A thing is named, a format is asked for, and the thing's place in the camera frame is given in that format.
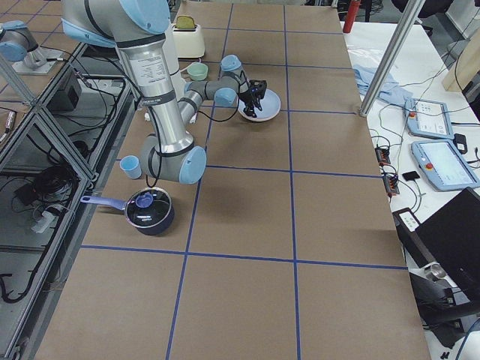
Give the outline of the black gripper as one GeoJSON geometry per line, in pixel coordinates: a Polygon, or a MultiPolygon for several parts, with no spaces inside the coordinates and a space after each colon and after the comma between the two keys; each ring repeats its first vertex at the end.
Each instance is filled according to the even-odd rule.
{"type": "Polygon", "coordinates": [[[262,110],[262,99],[267,90],[265,80],[247,79],[241,84],[241,101],[244,103],[243,113],[247,117],[255,117],[255,109],[262,110]]]}

